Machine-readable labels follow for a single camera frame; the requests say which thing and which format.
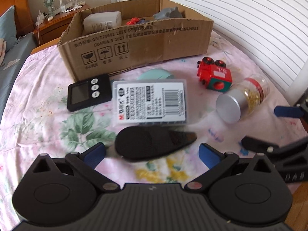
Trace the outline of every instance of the barcode label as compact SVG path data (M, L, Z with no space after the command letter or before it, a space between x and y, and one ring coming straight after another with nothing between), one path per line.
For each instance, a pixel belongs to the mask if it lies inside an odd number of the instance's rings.
M183 82L121 82L114 91L118 122L186 121Z
M165 90L165 112L166 115L178 115L179 114L179 97L178 90Z
M105 22L105 27L106 27L106 29L111 29L112 28L112 21Z
M93 32L99 32L99 31L111 29L111 28L113 28L112 21L92 24Z

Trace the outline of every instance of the blue pillow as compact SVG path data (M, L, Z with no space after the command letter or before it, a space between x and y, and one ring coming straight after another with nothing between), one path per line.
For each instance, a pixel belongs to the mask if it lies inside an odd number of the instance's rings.
M7 49L5 52L8 52L18 43L16 33L15 7L13 5L0 16L0 38L4 38L4 41L7 41Z

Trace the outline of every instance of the gray bedsheet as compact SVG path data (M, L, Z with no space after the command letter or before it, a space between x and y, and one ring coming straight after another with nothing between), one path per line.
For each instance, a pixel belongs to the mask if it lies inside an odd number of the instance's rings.
M14 82L26 59L30 56L31 51L36 47L34 35L33 33L29 33L21 38L19 43L4 56L3 63L0 67L0 123ZM6 68L10 61L17 59L19 59L17 63Z

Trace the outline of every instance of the wooden nightstand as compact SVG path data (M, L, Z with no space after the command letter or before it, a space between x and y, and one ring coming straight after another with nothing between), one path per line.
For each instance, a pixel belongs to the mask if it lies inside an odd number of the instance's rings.
M68 25L70 24L74 14L76 14L78 11L82 11L89 8L90 6L85 4L80 9L73 10L68 13L58 14L51 21L45 19L45 21L38 26L39 28L37 28L36 26L34 30L34 35L36 37L37 43L39 43L38 41L39 39L40 39L40 44L42 45L56 38L59 38L63 33L63 31L65 31Z

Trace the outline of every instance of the silver jar lid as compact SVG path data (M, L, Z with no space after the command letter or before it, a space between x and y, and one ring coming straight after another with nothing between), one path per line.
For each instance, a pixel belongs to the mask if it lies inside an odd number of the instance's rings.
M247 112L248 102L242 91L230 89L218 96L216 110L226 123L236 123Z

